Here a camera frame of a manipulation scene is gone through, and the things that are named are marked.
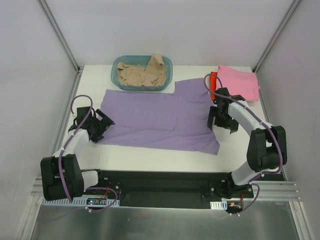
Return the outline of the purple t shirt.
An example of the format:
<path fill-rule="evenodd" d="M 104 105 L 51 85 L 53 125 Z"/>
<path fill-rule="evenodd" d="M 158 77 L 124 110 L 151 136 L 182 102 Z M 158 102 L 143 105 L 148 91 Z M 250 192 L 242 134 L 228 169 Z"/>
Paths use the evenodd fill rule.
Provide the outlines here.
<path fill-rule="evenodd" d="M 100 144 L 217 155 L 220 144 L 207 126 L 212 101 L 203 79 L 174 86 L 173 93 L 107 90 L 100 109 L 115 124 Z"/>

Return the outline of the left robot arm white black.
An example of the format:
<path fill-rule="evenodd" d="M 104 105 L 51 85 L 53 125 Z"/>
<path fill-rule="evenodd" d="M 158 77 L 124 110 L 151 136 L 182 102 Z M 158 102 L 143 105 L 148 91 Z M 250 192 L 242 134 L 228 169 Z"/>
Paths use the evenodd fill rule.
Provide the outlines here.
<path fill-rule="evenodd" d="M 47 201 L 68 199 L 72 202 L 88 188 L 96 195 L 105 191 L 101 171 L 81 170 L 77 157 L 89 143 L 101 141 L 115 122 L 100 109 L 89 110 L 89 106 L 77 108 L 62 147 L 40 161 L 43 196 Z"/>

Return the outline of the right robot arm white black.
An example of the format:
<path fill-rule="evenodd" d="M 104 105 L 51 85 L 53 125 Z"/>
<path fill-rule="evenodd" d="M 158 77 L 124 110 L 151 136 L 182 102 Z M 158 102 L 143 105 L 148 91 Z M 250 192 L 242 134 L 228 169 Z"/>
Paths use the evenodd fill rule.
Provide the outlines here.
<path fill-rule="evenodd" d="M 212 130 L 216 126 L 231 133 L 242 127 L 249 136 L 246 161 L 214 188 L 218 196 L 231 199 L 257 178 L 282 170 L 287 163 L 286 131 L 260 119 L 241 95 L 230 95 L 226 87 L 213 95 L 207 127 Z"/>

